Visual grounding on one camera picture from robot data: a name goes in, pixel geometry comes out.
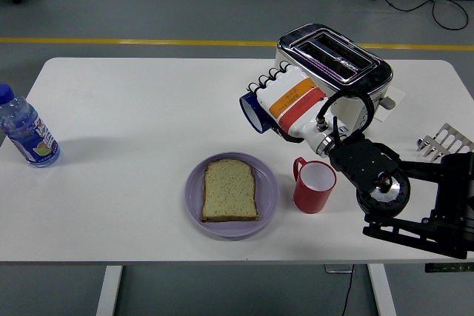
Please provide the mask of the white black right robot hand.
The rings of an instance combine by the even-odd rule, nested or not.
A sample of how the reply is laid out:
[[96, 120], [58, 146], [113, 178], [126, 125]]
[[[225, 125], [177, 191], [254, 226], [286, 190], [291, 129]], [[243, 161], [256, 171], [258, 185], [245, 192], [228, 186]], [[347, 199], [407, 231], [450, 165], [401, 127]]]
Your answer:
[[327, 95], [301, 68], [282, 61], [248, 85], [239, 103], [259, 133], [273, 130], [289, 142], [306, 141], [312, 151], [327, 156], [333, 144], [333, 118], [323, 106]]

